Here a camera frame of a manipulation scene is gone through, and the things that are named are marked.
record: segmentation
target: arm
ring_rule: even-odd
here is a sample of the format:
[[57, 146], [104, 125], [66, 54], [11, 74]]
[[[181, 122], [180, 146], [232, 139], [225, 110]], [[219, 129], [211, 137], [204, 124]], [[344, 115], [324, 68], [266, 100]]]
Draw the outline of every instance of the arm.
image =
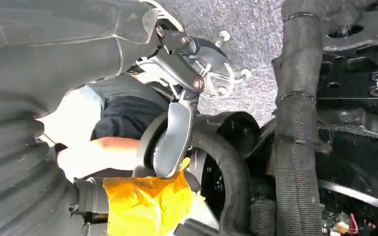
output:
[[70, 181], [107, 168], [134, 170], [138, 145], [134, 139], [104, 137], [61, 150], [57, 163]]

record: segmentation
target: black hose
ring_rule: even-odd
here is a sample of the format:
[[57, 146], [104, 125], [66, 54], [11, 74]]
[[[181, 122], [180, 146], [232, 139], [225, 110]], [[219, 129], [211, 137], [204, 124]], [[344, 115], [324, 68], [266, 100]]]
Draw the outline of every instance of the black hose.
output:
[[285, 0], [282, 4], [283, 50], [274, 61], [278, 235], [321, 235], [314, 152], [320, 143], [315, 97], [322, 63], [321, 21], [342, 16], [345, 22], [336, 24], [354, 24], [359, 16], [356, 9], [373, 1]]
[[207, 152], [217, 163], [225, 184], [220, 236], [247, 236], [252, 198], [250, 174], [235, 148], [218, 134], [194, 128], [192, 146]]
[[260, 197], [251, 205], [250, 231], [258, 236], [276, 235], [276, 202]]

